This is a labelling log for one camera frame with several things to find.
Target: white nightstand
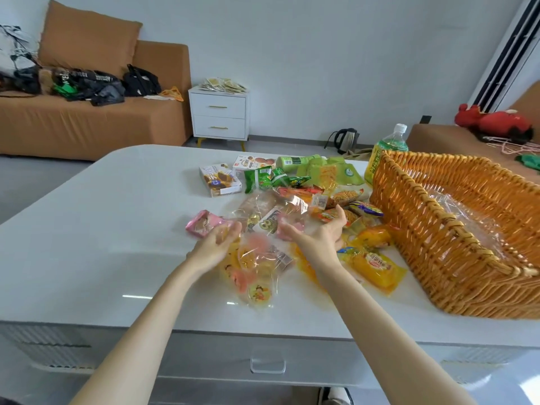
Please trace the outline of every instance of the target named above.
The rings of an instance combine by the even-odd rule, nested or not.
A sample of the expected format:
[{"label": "white nightstand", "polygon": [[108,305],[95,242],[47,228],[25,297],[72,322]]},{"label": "white nightstand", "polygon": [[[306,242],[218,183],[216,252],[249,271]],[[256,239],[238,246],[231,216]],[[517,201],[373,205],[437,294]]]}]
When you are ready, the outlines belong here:
[{"label": "white nightstand", "polygon": [[195,86],[189,90],[193,136],[197,146],[206,138],[244,141],[249,136],[249,93],[228,94]]}]

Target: woven basket rim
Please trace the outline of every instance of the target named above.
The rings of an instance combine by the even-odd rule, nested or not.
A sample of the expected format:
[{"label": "woven basket rim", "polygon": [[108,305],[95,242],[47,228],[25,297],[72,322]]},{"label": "woven basket rim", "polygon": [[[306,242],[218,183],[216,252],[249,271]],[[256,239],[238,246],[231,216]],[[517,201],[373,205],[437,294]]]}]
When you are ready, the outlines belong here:
[{"label": "woven basket rim", "polygon": [[[416,192],[417,195],[420,196],[422,202],[426,204],[426,207],[431,209],[435,216],[440,219],[445,228],[448,229],[452,234],[454,234],[456,237],[461,239],[469,239],[465,242],[464,247],[471,253],[480,255],[480,258],[486,260],[487,265],[493,266],[496,270],[501,272],[504,275],[508,275],[511,278],[515,277],[534,277],[540,275],[540,267],[532,266],[532,267],[520,267],[517,265],[508,265],[501,261],[500,258],[496,257],[496,255],[491,251],[490,249],[487,249],[483,246],[481,246],[479,240],[469,231],[467,231],[463,223],[456,219],[455,215],[453,213],[447,213],[444,209],[442,209],[442,206],[434,199],[429,197],[428,192],[424,189],[424,187],[416,183],[414,179],[408,175],[407,172],[401,169],[401,166],[395,162],[394,159],[388,153],[393,153],[394,151],[384,151],[382,156],[384,158],[387,158],[386,160],[390,162],[390,166],[395,169],[397,172],[400,172],[399,175],[401,179],[405,180],[406,184],[411,185],[412,189]],[[540,185],[537,185],[535,183],[529,182],[528,180],[525,180],[523,176],[516,175],[512,171],[503,168],[498,163],[495,163],[491,161],[487,157],[480,157],[480,156],[466,156],[466,155],[452,155],[452,154],[439,154],[439,153],[416,153],[416,152],[395,152],[399,153],[400,155],[406,156],[406,157],[412,157],[412,156],[422,156],[425,158],[448,158],[448,159],[455,159],[455,158],[461,158],[466,161],[477,161],[480,160],[481,162],[485,163],[487,167],[493,168],[495,170],[500,171],[503,174],[506,174],[510,179],[517,181],[519,184],[523,185],[524,189],[526,190],[532,190],[533,192],[537,192],[540,194]]]}]

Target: brown pillow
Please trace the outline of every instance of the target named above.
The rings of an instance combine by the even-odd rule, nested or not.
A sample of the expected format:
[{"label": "brown pillow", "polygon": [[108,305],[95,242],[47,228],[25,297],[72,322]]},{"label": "brown pillow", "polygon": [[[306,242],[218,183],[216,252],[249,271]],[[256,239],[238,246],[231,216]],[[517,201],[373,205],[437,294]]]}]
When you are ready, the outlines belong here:
[{"label": "brown pillow", "polygon": [[49,1],[39,46],[44,66],[104,71],[121,78],[131,64],[140,22]]}]

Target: human arm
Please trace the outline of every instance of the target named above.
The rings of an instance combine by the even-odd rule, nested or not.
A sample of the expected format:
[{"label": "human arm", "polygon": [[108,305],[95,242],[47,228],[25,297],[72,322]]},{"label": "human arm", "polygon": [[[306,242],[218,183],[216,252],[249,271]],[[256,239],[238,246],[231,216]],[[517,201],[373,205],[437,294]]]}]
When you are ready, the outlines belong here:
[{"label": "human arm", "polygon": [[199,277],[217,265],[238,237],[235,224],[199,241],[165,280],[143,312],[92,374],[70,405],[146,405],[184,297]]},{"label": "human arm", "polygon": [[300,247],[326,288],[345,325],[366,358],[392,405],[475,404],[469,394],[427,355],[348,273],[335,253],[339,218],[312,236],[284,224],[283,230]]}]

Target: gray floor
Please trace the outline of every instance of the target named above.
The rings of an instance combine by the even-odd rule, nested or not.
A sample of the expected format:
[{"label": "gray floor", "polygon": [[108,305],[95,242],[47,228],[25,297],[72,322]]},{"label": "gray floor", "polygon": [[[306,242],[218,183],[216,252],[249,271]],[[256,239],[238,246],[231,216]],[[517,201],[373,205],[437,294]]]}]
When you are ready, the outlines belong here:
[{"label": "gray floor", "polygon": [[[191,140],[187,145],[195,146],[195,141]],[[237,141],[206,140],[202,146],[241,151]],[[283,155],[337,155],[335,149],[261,141],[247,142],[246,149]],[[0,156],[0,224],[90,164],[82,161]],[[30,367],[24,356],[13,350],[1,337],[0,358],[0,396],[11,397],[24,405],[66,404],[86,380],[85,376],[44,373]],[[316,403],[317,393],[316,388],[308,387],[190,381],[174,381],[161,389],[165,390],[165,397],[170,394],[172,398],[174,392],[181,392],[185,395],[183,403],[201,405],[311,405]],[[388,404],[381,390],[352,389],[352,393],[356,405]],[[496,370],[490,381],[472,391],[472,395],[481,405],[540,405],[540,352],[530,352]],[[163,392],[159,397],[161,404],[176,403],[163,402]]]}]

